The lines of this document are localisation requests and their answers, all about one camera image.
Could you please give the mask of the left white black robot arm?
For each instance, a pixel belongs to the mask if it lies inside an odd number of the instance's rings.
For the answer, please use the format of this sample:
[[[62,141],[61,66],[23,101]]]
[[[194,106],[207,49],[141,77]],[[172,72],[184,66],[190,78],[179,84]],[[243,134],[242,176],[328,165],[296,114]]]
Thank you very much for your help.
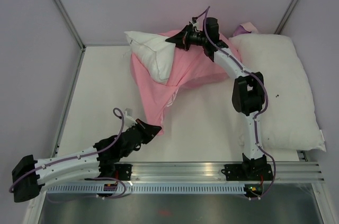
[[[115,177],[115,164],[142,145],[150,143],[162,127],[139,119],[126,131],[110,136],[76,154],[64,157],[35,159],[22,157],[12,170],[10,193],[15,203],[29,201],[41,192],[66,182]]]

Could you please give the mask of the pink pillowcase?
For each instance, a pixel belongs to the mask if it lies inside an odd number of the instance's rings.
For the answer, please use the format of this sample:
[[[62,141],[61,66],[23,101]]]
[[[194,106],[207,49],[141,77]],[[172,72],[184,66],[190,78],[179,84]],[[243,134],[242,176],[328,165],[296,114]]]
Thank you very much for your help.
[[[177,33],[178,30],[172,30],[159,35],[169,38]],[[166,84],[154,81],[132,52],[130,70],[139,89],[147,123],[161,127],[164,124],[165,114],[180,90],[194,89],[229,78],[227,73],[212,62],[199,46],[191,46],[188,51],[175,47],[172,71]]]

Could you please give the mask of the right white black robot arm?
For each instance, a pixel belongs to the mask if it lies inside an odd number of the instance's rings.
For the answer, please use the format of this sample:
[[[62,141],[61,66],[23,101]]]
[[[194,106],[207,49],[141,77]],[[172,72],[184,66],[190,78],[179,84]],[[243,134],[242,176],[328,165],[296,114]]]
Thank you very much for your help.
[[[173,43],[177,48],[185,51],[188,51],[192,45],[201,46],[204,54],[234,80],[231,101],[234,109],[243,115],[245,124],[243,161],[239,172],[246,179],[252,180],[259,176],[261,170],[267,165],[259,128],[259,115],[268,106],[263,75],[248,70],[234,56],[229,45],[220,38],[216,18],[204,19],[201,31],[193,25],[197,18],[194,17],[192,21],[179,33],[167,38],[166,42]]]

